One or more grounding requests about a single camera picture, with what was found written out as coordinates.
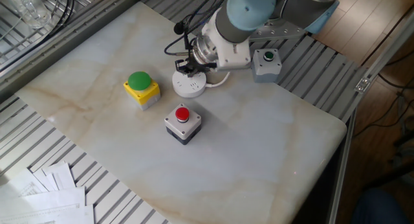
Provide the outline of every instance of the person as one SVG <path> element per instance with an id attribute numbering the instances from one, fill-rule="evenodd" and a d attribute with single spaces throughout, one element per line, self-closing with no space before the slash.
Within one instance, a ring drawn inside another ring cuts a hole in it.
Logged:
<path id="1" fill-rule="evenodd" d="M 400 205 L 390 194 L 372 188 L 356 204 L 351 224 L 410 224 Z"/>

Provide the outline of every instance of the red button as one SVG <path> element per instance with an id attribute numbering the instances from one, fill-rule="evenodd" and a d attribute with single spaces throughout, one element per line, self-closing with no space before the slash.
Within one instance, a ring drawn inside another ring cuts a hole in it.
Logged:
<path id="1" fill-rule="evenodd" d="M 175 117 L 181 123 L 185 123 L 190 117 L 190 112 L 185 107 L 180 107 L 175 111 Z"/>

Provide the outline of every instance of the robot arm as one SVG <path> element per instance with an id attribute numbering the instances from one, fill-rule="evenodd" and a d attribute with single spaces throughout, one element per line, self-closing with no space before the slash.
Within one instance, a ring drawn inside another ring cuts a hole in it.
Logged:
<path id="1" fill-rule="evenodd" d="M 190 58 L 176 63 L 186 74 L 232 71 L 250 67 L 248 39 L 269 19 L 284 19 L 318 33 L 330 18 L 337 0 L 227 0 L 197 36 Z"/>

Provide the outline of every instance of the wooden floor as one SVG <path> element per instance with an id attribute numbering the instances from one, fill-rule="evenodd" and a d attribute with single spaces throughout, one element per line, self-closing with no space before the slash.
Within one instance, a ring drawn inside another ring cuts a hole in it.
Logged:
<path id="1" fill-rule="evenodd" d="M 384 39 L 403 13 L 410 8 L 414 0 L 340 0 L 340 2 L 332 18 L 315 38 L 361 64 Z M 364 66 L 369 67 L 374 62 L 404 22 L 396 28 L 390 38 Z M 414 50 L 414 37 L 407 41 L 394 59 L 411 50 Z M 391 82 L 405 85 L 414 77 L 414 56 L 394 66 L 384 68 L 381 73 Z M 359 132 L 366 125 L 381 117 L 394 101 L 399 90 L 378 78 L 358 106 L 355 132 Z M 404 94 L 407 100 L 414 98 L 414 90 L 405 91 Z M 414 109 L 410 109 L 409 114 L 414 115 Z M 378 124 L 392 124 L 397 118 L 397 106 L 394 106 L 392 111 Z M 400 135 L 400 125 L 390 128 L 372 127 L 353 139 L 336 218 L 338 224 L 350 223 L 353 209 L 362 193 L 362 187 L 370 180 L 392 169 L 389 161 L 397 151 L 393 147 L 393 142 Z M 410 221 L 414 223 L 414 186 L 395 181 L 382 188 L 397 199 Z"/>

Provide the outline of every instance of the glass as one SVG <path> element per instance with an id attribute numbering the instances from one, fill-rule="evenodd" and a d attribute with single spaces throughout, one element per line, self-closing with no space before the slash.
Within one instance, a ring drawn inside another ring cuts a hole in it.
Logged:
<path id="1" fill-rule="evenodd" d="M 51 19 L 50 11 L 41 0 L 6 0 L 17 10 L 22 20 L 32 28 L 42 28 Z"/>

